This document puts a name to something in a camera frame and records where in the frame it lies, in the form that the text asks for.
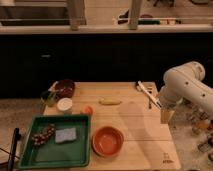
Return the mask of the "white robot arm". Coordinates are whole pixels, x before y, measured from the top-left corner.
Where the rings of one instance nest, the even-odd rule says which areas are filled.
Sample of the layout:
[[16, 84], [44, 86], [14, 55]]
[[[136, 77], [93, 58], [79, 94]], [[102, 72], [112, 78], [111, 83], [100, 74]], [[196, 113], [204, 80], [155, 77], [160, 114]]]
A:
[[213, 88], [202, 82], [205, 68], [199, 62], [188, 62], [164, 73], [164, 86], [159, 92], [161, 123], [171, 119], [176, 104], [187, 99], [213, 116]]

